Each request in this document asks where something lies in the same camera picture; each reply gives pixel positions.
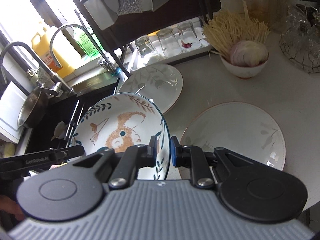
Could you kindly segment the person left hand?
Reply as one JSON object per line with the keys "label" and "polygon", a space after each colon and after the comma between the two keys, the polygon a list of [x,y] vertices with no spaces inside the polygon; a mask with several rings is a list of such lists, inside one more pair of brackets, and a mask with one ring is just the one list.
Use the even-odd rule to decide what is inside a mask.
{"label": "person left hand", "polygon": [[24,214],[20,206],[5,195],[1,195],[0,197],[0,209],[1,211],[14,215],[18,221],[24,220]]}

